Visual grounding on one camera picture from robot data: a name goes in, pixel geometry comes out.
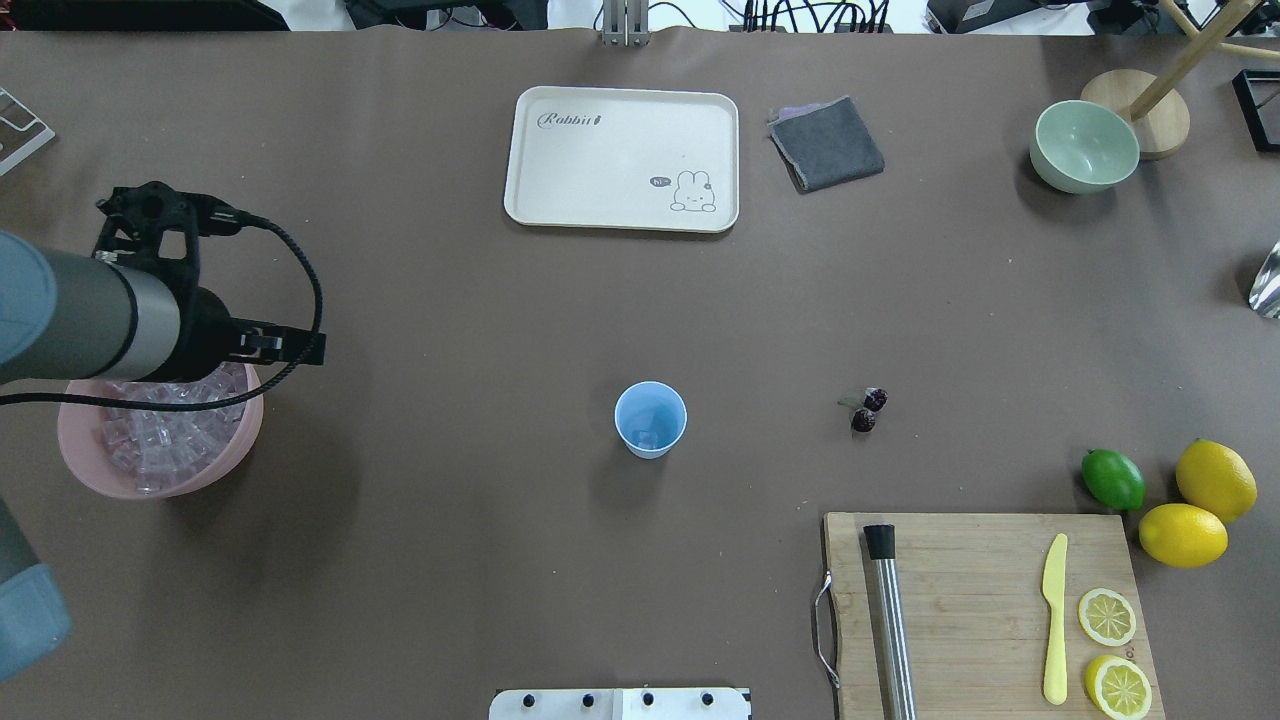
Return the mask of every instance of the knife handle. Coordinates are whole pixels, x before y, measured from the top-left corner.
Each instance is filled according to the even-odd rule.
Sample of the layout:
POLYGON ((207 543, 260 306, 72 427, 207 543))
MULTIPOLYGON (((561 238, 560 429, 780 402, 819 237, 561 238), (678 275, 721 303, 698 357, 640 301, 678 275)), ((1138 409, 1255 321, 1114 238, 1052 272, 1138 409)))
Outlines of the knife handle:
POLYGON ((1048 653, 1044 656, 1044 700, 1053 705, 1066 702, 1066 638, 1062 609, 1050 607, 1048 653))

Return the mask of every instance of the black muddler tip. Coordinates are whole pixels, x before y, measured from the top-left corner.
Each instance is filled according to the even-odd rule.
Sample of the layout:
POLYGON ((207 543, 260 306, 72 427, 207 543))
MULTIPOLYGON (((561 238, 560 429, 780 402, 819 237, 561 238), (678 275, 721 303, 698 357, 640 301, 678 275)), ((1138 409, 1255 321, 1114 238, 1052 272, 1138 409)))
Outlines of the black muddler tip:
POLYGON ((863 534, 872 560, 893 560, 893 525, 867 525, 863 534))

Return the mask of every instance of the wooden stand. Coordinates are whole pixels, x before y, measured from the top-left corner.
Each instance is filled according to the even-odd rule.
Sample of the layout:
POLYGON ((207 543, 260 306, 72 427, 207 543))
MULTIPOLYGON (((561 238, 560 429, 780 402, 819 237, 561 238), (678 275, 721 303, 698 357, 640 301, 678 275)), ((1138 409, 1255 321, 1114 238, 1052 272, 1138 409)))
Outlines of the wooden stand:
POLYGON ((1174 86, 1260 1, 1230 0, 1160 77, 1142 70, 1110 70, 1089 81, 1080 99, 1110 108, 1128 120, 1138 136, 1143 160, 1172 155, 1190 133, 1190 111, 1174 86))

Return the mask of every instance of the wooden stand base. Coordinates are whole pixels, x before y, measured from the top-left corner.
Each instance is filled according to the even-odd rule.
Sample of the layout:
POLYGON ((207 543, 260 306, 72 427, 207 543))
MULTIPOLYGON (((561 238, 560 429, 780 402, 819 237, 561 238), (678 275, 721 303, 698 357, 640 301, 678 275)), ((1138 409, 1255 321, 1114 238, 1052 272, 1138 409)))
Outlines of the wooden stand base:
POLYGON ((1192 128, 1187 101, 1176 90, 1170 90, 1144 117, 1137 120, 1129 118, 1129 105, 1155 81, 1156 76, 1142 70, 1111 70, 1091 79, 1080 92, 1082 100, 1110 108, 1129 120, 1138 136, 1143 160, 1172 155, 1187 142, 1192 128))

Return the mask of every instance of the gray cloth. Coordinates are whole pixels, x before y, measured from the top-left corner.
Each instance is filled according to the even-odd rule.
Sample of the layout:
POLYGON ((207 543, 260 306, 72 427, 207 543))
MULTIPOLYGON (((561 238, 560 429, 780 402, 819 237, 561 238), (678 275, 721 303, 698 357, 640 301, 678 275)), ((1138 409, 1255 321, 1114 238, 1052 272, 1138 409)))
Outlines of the gray cloth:
POLYGON ((805 191, 884 169, 884 156, 847 95, 819 105, 783 108, 769 123, 769 136, 805 191))

